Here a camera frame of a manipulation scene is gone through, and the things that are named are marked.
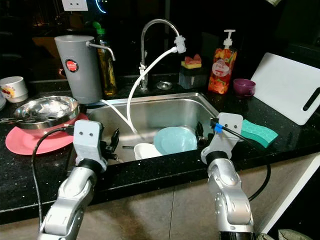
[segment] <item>blue clip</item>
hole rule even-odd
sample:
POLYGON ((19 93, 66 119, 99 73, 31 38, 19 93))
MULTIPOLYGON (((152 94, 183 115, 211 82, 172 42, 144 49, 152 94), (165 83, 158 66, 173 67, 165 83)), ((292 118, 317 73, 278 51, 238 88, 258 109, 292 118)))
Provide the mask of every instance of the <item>blue clip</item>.
POLYGON ((222 128, 223 128, 223 126, 222 126, 221 124, 216 123, 216 124, 215 124, 215 127, 214 127, 214 130, 215 130, 218 134, 220 134, 220 133, 222 133, 222 128))

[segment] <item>dish soap bottle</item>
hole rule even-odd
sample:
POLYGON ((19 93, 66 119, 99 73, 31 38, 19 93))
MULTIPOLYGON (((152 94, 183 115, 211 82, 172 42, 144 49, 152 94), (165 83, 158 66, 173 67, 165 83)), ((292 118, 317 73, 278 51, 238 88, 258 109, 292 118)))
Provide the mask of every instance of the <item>dish soap bottle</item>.
POLYGON ((226 29, 228 37, 224 40, 224 49, 215 50, 213 65, 209 79, 208 90, 217 94, 226 94, 229 88, 231 73, 237 57, 237 51, 232 45, 231 33, 236 30, 226 29))
MULTIPOLYGON (((100 23, 97 21, 93 22, 93 26, 96 28, 96 32, 98 34, 96 38, 96 44, 106 46, 110 48, 110 44, 106 39, 106 31, 104 28, 101 27, 100 23)), ((116 78, 114 73, 114 67, 112 64, 112 57, 109 51, 98 48, 98 57, 100 61, 100 72, 102 77, 102 87, 104 95, 112 96, 117 92, 116 87, 116 78)))

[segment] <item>dark background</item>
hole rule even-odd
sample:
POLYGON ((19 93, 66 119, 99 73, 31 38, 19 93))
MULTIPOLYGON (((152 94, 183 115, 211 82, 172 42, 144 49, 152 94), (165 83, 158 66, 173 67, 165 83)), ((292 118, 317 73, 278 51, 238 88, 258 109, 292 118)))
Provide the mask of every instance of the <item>dark background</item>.
MULTIPOLYGON (((136 75, 140 62, 143 26, 155 18, 172 21, 186 38, 186 54, 171 54, 151 73, 177 73, 185 56, 199 53, 210 68, 224 29, 236 29, 233 46, 238 59, 233 77, 250 78, 265 52, 319 67, 320 1, 282 0, 87 0, 89 11, 64 12, 61 0, 0 1, 0 78, 65 79, 54 37, 65 34, 96 36, 93 21, 104 28, 113 49, 116 75, 136 75)), ((174 33, 155 24, 146 33, 146 64, 174 45, 174 33)))

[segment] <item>black cable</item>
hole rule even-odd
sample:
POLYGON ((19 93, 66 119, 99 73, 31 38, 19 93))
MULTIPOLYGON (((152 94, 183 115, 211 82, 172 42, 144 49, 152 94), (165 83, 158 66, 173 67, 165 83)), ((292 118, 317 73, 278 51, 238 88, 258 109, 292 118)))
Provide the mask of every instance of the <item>black cable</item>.
POLYGON ((265 176, 265 179, 262 183, 262 185, 259 187, 259 189, 254 193, 252 194, 252 196, 250 196, 248 199, 249 201, 252 201, 253 199, 255 199, 264 189, 265 187, 267 186, 269 180, 270 180, 270 176, 271 176, 271 166, 270 166, 270 163, 268 161, 268 159, 266 158, 265 154, 259 150, 254 144, 251 143, 251 141, 249 141, 247 138, 245 138, 244 136, 240 135, 239 133, 225 127, 225 126, 222 126, 222 129, 237 136, 238 138, 242 139, 243 141, 245 141, 247 144, 249 144, 251 147, 253 147, 259 154, 261 154, 262 158, 264 159, 265 161, 265 165, 266 165, 266 176, 265 176))
POLYGON ((37 180, 37 174, 36 174, 36 169, 35 169, 35 159, 36 159, 36 153, 37 150, 40 146, 40 144, 43 142, 43 140, 45 140, 46 137, 48 137, 49 135, 56 133, 56 132, 60 132, 63 131, 65 132, 67 130, 66 127, 60 127, 57 129, 53 129, 51 131, 49 131, 48 133, 46 133, 45 135, 43 135, 38 142, 36 143, 33 152, 32 152, 32 157, 31 157, 31 169, 32 169, 32 175, 33 175, 33 181, 34 181, 34 186, 35 186, 35 190, 36 190, 36 196, 37 196, 37 200, 38 200, 38 208, 39 208, 39 229, 42 225, 42 221, 43 221, 43 215, 42 215, 42 207, 41 207, 41 198, 40 198, 40 191, 39 191, 39 187, 38 187, 38 180, 37 180))

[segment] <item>purple cup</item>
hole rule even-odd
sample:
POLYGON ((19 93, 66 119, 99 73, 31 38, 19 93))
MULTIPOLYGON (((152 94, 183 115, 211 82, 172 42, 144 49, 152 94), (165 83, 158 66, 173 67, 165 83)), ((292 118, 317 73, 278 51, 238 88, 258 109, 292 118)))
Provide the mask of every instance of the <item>purple cup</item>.
POLYGON ((251 97, 255 94, 256 83, 249 79, 236 78, 233 80, 233 89, 237 97, 251 97))

